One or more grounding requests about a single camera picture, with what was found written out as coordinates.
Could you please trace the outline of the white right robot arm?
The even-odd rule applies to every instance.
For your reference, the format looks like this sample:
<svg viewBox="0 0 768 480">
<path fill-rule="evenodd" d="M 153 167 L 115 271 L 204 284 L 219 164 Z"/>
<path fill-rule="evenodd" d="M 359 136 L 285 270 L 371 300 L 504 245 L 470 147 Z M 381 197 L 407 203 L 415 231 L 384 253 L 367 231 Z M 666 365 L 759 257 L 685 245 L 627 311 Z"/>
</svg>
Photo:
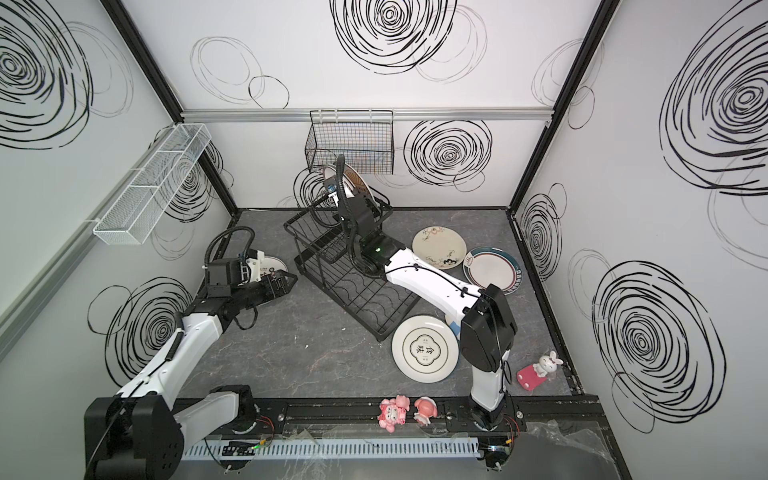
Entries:
<svg viewBox="0 0 768 480">
<path fill-rule="evenodd" d="M 364 276 L 403 287 L 437 307 L 458 326 L 459 352 L 472 367 L 470 406 L 474 421 L 489 430 L 513 409 L 504 386 L 504 366 L 517 325 L 505 294 L 478 287 L 429 265 L 405 244 L 383 232 L 389 203 L 371 193 L 360 174 L 336 156 L 324 181 L 345 231 L 347 255 Z"/>
</svg>

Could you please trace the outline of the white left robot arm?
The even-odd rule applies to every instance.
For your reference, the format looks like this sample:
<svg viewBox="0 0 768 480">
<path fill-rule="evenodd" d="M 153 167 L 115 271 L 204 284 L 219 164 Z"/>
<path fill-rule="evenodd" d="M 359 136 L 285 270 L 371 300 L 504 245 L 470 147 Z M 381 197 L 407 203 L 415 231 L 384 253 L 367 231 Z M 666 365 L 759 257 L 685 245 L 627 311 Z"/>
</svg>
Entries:
<svg viewBox="0 0 768 480">
<path fill-rule="evenodd" d="M 286 270 L 261 272 L 263 252 L 247 242 L 235 257 L 204 259 L 204 282 L 176 313 L 174 334 L 114 396 L 94 400 L 84 415 L 87 479 L 169 479 L 185 449 L 231 425 L 244 433 L 271 419 L 259 414 L 247 385 L 213 389 L 175 412 L 180 390 L 207 350 L 238 315 L 291 292 Z"/>
</svg>

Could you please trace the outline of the white green emblem plate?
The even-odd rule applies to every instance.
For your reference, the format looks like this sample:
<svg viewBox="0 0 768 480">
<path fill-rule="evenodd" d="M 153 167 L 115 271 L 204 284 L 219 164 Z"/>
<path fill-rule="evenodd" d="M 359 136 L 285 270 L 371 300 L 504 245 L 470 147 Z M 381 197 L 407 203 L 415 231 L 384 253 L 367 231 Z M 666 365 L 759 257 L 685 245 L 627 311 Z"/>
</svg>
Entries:
<svg viewBox="0 0 768 480">
<path fill-rule="evenodd" d="M 459 359 L 453 331 L 445 322 L 430 315 L 417 315 L 403 321 L 392 336 L 391 351 L 397 368 L 404 375 L 425 384 L 445 380 Z"/>
</svg>

